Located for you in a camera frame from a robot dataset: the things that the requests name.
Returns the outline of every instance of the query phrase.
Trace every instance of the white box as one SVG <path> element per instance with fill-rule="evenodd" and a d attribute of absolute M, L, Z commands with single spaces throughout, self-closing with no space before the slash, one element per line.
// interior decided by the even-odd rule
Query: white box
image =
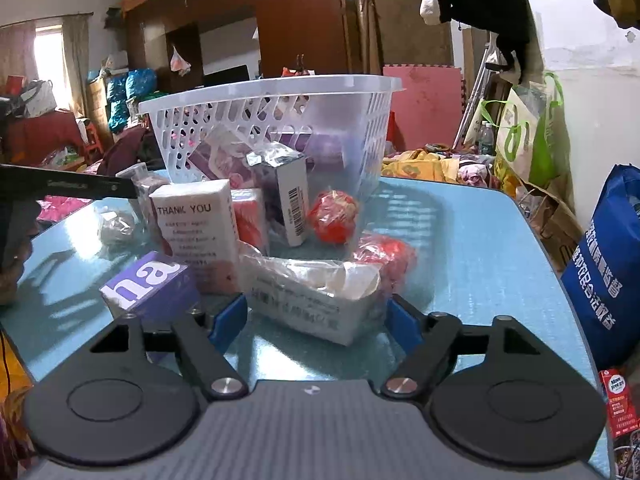
<path fill-rule="evenodd" d="M 171 184 L 150 198 L 164 252 L 191 267 L 198 290 L 239 292 L 238 227 L 229 181 Z"/>

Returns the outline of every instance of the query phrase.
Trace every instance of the hanging cloth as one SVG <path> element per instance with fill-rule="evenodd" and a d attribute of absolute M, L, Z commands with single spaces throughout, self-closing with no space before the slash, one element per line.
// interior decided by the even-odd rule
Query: hanging cloth
<path fill-rule="evenodd" d="M 512 70 L 517 58 L 524 70 L 530 27 L 527 0 L 422 0 L 420 15 L 427 25 L 457 20 L 497 33 L 496 45 L 506 65 L 490 68 Z"/>

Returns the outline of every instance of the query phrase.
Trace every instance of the plastic bottle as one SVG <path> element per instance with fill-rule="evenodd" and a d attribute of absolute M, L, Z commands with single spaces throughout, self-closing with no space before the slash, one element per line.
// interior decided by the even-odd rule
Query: plastic bottle
<path fill-rule="evenodd" d="M 495 155 L 494 129 L 488 121 L 482 121 L 480 139 L 478 140 L 478 153 L 480 155 Z"/>

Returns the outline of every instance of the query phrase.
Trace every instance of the table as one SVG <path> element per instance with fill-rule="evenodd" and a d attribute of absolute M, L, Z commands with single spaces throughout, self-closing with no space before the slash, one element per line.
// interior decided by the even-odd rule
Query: table
<path fill-rule="evenodd" d="M 102 247 L 96 234 L 97 211 L 105 206 L 129 208 L 126 200 L 95 202 L 34 239 L 17 304 L 0 314 L 35 381 L 111 322 L 98 288 L 152 249 L 144 242 L 121 251 Z M 362 223 L 417 249 L 418 266 L 409 276 L 404 297 L 419 310 L 449 312 L 467 324 L 491 324 L 494 316 L 510 314 L 597 384 L 572 306 L 542 247 L 506 195 L 382 178 Z M 386 332 L 342 348 L 256 314 L 250 314 L 226 354 L 250 386 L 258 379 L 369 378 L 379 387 L 403 357 Z M 458 367 L 480 359 L 461 357 Z M 606 432 L 591 463 L 609 477 Z"/>

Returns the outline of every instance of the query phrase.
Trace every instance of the barcode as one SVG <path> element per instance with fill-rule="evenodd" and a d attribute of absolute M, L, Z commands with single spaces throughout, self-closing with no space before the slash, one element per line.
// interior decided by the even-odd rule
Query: barcode
<path fill-rule="evenodd" d="M 304 219 L 302 218 L 302 210 L 300 209 L 300 193 L 295 187 L 289 191 L 289 221 L 292 222 L 296 230 L 296 236 L 300 236 L 305 230 Z"/>

